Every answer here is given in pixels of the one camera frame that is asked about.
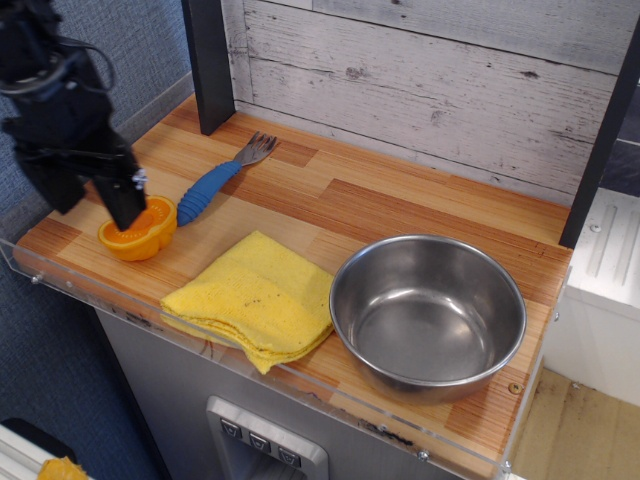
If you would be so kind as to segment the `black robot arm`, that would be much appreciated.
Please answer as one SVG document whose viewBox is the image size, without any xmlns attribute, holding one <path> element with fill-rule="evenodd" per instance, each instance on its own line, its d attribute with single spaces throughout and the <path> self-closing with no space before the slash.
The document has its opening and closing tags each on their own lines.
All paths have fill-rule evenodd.
<svg viewBox="0 0 640 480">
<path fill-rule="evenodd" d="M 61 214 L 92 180 L 116 226 L 128 229 L 146 209 L 144 171 L 112 128 L 108 92 L 90 57 L 93 46 L 58 33 L 48 1 L 1 4 L 1 93 L 17 114 L 1 123 L 14 158 Z"/>
</svg>

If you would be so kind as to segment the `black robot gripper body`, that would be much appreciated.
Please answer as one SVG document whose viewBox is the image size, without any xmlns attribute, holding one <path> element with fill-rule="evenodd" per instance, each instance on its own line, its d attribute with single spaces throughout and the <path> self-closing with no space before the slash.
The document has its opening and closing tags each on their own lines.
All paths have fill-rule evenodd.
<svg viewBox="0 0 640 480">
<path fill-rule="evenodd" d="M 140 167 L 110 124 L 108 91 L 87 50 L 53 51 L 43 66 L 1 75 L 1 94 L 17 111 L 2 129 L 26 162 L 49 158 L 77 174 L 138 185 Z"/>
</svg>

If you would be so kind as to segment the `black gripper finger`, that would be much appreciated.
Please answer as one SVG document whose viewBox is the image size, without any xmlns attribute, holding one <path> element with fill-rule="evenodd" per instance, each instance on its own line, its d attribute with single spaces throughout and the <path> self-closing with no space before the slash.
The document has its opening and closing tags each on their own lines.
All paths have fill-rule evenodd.
<svg viewBox="0 0 640 480">
<path fill-rule="evenodd" d="M 85 196 L 78 176 L 57 163 L 58 156 L 17 150 L 17 162 L 51 208 L 60 214 L 72 210 Z"/>
<path fill-rule="evenodd" d="M 121 231 L 127 230 L 147 208 L 144 187 L 146 171 L 133 173 L 96 172 L 93 183 L 112 220 Z"/>
</svg>

